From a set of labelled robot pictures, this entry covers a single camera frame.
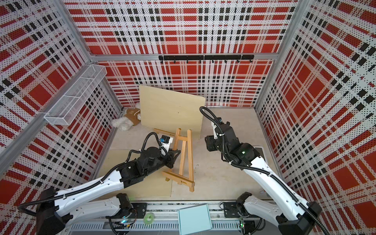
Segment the plywood board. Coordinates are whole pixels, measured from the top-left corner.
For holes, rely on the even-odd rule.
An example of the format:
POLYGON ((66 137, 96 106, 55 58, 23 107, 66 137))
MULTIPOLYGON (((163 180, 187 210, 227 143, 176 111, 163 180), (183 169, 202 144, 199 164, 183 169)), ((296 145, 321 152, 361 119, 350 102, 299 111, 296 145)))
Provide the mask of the plywood board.
POLYGON ((173 133, 180 128, 183 134, 191 130, 194 139, 200 138, 204 97, 145 85, 139 86, 139 94, 143 126, 173 133))
MULTIPOLYGON (((104 176, 112 167, 122 163, 126 160, 129 150, 109 150, 107 156, 99 169, 98 177, 104 176)), ((131 201, 144 199, 144 198, 155 198, 155 197, 170 197, 172 190, 172 183, 166 181, 165 177, 162 175, 162 171, 166 170, 166 167, 152 173, 151 175, 144 178, 143 181, 132 185, 126 189, 120 191, 111 192, 106 195, 99 197, 99 199, 108 199, 116 196, 119 193, 125 193, 128 195, 131 201)))

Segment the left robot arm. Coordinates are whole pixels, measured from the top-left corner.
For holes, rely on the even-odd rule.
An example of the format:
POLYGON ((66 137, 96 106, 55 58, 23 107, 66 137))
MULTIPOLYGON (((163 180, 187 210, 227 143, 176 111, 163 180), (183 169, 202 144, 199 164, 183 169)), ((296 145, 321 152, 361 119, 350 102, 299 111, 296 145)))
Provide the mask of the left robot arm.
POLYGON ((140 150, 130 150, 126 160, 112 167, 105 175, 76 186, 57 191, 44 190, 40 200, 22 203, 18 210, 36 218, 37 234, 56 235, 76 222, 105 217, 109 220, 136 213, 128 195, 119 193, 109 199, 99 198, 142 182, 162 167, 173 168, 180 155, 170 145, 173 138, 151 132, 140 150))

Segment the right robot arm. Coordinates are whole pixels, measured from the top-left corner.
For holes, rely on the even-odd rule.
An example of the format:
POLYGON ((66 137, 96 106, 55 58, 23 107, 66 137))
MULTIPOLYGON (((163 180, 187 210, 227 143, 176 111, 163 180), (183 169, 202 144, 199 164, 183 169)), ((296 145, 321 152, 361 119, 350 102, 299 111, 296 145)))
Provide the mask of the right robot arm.
POLYGON ((219 151, 222 161, 245 172, 273 199, 268 203, 243 193, 236 201, 240 216, 257 216, 275 225, 283 235, 308 235, 315 226, 329 234, 319 219, 322 208, 317 202, 308 202, 294 192, 252 145, 239 141, 229 122, 224 123, 207 107, 199 110, 212 123, 213 135, 205 138, 207 150, 219 151))

